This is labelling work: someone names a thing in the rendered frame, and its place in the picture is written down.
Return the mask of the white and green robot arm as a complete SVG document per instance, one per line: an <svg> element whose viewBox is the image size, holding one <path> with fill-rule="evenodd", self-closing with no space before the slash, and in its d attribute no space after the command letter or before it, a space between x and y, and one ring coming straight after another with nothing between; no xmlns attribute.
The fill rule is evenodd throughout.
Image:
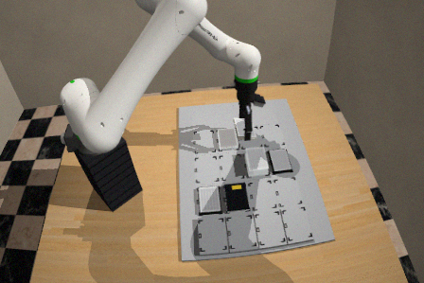
<svg viewBox="0 0 424 283"><path fill-rule="evenodd" d="M139 8L153 14L146 27L101 92L87 78L72 80L62 88L60 101L70 125L62 135L48 136L48 142L62 141L68 152L79 149L87 156L113 150L140 98L186 36L203 46L215 59L234 66L235 79L231 86L234 85L238 92L252 94L256 91L259 51L227 36L204 18L206 0L135 2Z"/></svg>

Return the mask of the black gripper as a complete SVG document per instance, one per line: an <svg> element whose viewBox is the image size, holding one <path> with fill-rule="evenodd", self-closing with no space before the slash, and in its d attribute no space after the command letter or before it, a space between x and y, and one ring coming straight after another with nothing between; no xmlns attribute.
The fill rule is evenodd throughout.
<svg viewBox="0 0 424 283"><path fill-rule="evenodd" d="M244 118L244 122L245 122L245 129L243 129L244 141L251 140L252 109L250 105L251 105L251 102L255 99L255 93L242 94L237 91L237 99L238 99L238 105L239 105L239 118Z"/></svg>

